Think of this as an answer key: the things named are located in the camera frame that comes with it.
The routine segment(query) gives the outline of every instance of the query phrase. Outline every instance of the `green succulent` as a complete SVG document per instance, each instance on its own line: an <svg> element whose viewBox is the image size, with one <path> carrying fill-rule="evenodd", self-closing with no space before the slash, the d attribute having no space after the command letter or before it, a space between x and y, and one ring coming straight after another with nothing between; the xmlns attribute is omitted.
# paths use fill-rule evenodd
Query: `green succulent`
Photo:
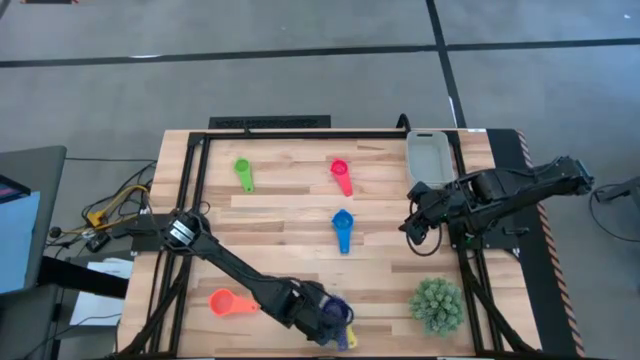
<svg viewBox="0 0 640 360"><path fill-rule="evenodd" d="M442 279L425 279L409 299L413 318L422 320L427 335L447 336L463 322L462 292Z"/></svg>

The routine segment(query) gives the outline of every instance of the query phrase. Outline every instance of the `gray container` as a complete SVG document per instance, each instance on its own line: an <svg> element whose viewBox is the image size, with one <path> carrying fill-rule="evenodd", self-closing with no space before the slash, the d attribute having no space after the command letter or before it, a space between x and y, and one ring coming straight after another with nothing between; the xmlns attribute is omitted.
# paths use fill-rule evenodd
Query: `gray container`
<svg viewBox="0 0 640 360"><path fill-rule="evenodd" d="M455 179L449 141L440 131L409 132L406 163L409 188L418 181L441 188Z"/></svg>

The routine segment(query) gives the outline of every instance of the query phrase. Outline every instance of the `wooden tabletop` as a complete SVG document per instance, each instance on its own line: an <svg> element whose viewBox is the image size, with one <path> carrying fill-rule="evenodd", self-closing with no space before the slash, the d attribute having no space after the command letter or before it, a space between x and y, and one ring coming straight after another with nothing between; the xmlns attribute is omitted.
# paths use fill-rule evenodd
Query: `wooden tabletop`
<svg viewBox="0 0 640 360"><path fill-rule="evenodd" d="M151 191L155 213L169 212L176 203L188 133L165 132ZM459 134L467 171L494 166L486 133L460 130ZM198 151L187 204L191 204ZM233 172L239 156L251 161L255 193L243 193ZM352 197L341 194L329 173L329 164L336 157L350 165ZM355 312L353 329L359 345L344 353L320 347L262 312L215 317L207 298L217 288L250 293L215 266L195 260L178 355L472 355L466 311L465 322L446 338L424 335L422 323L411 319L407 300L421 280L443 277L460 286L462 281L446 229L440 250L428 258L414 255L404 233L397 230L408 214L408 186L404 140L214 141L203 192L203 199L211 205L206 216L213 234L263 273L316 280L330 293L345 298ZM339 252L330 222L343 208L355 218L351 253L346 256ZM437 235L431 231L419 250L430 249ZM496 305L522 338L539 348L520 264L502 250L486 250L485 255ZM155 260L154 253L143 253L135 260L118 331L121 346L145 323ZM479 303L478 309L485 346L491 348L486 315ZM167 314L161 349L168 347L173 310Z"/></svg>

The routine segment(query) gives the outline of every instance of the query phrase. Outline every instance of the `gray floor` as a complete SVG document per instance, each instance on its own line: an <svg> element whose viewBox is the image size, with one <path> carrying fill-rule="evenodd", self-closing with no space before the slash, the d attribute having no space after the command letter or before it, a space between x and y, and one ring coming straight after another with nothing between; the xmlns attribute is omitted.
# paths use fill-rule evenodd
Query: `gray floor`
<svg viewBox="0 0 640 360"><path fill-rule="evenodd" d="M640 35L632 0L437 6L448 43ZM433 43L420 0L13 1L0 20L0 60ZM469 127L523 129L535 162L570 154L598 184L639 175L637 46L450 56ZM387 127L400 112L414 126L453 126L437 54L0 69L0 151L62 144L69 156L156 157L165 129L204 128L209 116L330 114L335 127ZM78 225L85 204L140 166L67 162L53 224ZM586 198L546 205L587 354L636 358L640 245L604 235ZM640 238L626 200L598 210L613 230ZM112 345L112 333L65 340L61 358Z"/></svg>

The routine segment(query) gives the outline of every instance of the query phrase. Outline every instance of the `green measuring spoon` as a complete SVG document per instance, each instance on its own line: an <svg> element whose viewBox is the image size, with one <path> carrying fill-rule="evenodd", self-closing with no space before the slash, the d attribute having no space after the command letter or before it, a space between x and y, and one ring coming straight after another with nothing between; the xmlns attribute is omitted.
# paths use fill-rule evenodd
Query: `green measuring spoon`
<svg viewBox="0 0 640 360"><path fill-rule="evenodd" d="M253 179L251 178L251 166L249 160L245 158L238 158L233 169L240 178L240 183L244 188L244 192L253 192Z"/></svg>

